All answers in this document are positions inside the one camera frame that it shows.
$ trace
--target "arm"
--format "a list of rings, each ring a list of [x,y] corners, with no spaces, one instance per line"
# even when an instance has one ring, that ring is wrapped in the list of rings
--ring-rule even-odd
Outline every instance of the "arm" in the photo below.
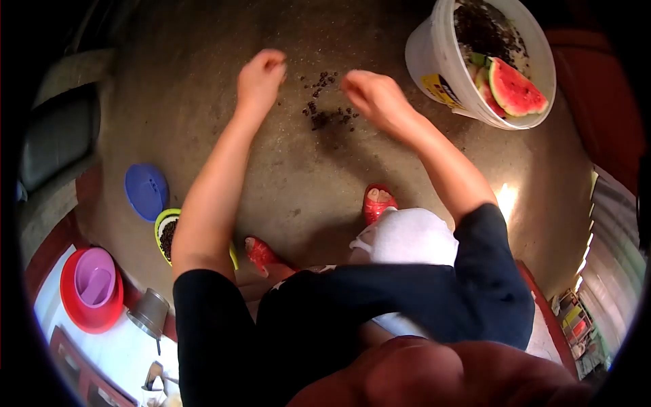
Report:
[[[235,283],[229,244],[249,147],[284,80],[285,55],[265,49],[242,68],[235,114],[190,187],[172,242],[172,273],[208,269]]]
[[[497,205],[484,176],[429,120],[414,110],[393,79],[367,71],[351,71],[344,78],[342,88],[355,107],[376,126],[416,151],[456,225],[484,203]]]

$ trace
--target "blue plastic bowl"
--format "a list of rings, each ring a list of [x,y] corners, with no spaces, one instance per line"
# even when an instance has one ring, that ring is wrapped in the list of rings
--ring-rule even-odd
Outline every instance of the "blue plastic bowl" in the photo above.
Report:
[[[155,222],[167,206],[167,182],[152,164],[133,164],[124,175],[124,192],[133,210],[148,222]]]

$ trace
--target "left hand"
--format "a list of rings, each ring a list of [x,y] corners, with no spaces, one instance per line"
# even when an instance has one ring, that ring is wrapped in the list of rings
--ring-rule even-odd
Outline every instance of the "left hand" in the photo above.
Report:
[[[242,68],[238,76],[238,110],[251,119],[264,119],[285,79],[285,58],[277,49],[263,49]]]

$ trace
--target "hand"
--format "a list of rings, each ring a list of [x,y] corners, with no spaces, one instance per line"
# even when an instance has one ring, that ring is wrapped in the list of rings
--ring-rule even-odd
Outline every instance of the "hand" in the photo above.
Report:
[[[238,76],[237,110],[249,119],[262,121],[278,96],[278,86],[285,79],[285,54],[277,49],[263,49],[246,64]]]
[[[394,136],[400,137],[400,130],[418,115],[389,76],[352,70],[344,77],[341,89],[368,120]]]

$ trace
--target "red sandal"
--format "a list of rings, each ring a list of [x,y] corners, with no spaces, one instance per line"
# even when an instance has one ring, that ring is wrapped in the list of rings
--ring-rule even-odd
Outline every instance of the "red sandal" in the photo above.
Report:
[[[264,267],[269,265],[269,264],[285,264],[286,262],[282,261],[274,252],[271,250],[269,245],[262,241],[261,239],[255,237],[255,236],[246,236],[245,238],[245,243],[246,239],[252,238],[253,239],[253,247],[251,248],[250,251],[247,251],[247,255],[249,256],[249,260],[255,264],[257,267],[258,271],[260,271],[260,274],[263,277],[267,277],[267,272],[264,270]]]
[[[364,191],[364,207],[362,209],[367,226],[375,223],[386,208],[393,206],[394,208],[398,209],[398,204],[396,203],[396,199],[393,197],[393,195],[391,195],[391,199],[389,199],[387,202],[371,201],[368,198],[368,192],[373,188],[377,188],[378,190],[384,191],[391,195],[391,191],[389,191],[389,188],[387,188],[387,186],[384,184],[371,184],[367,186],[366,191]]]

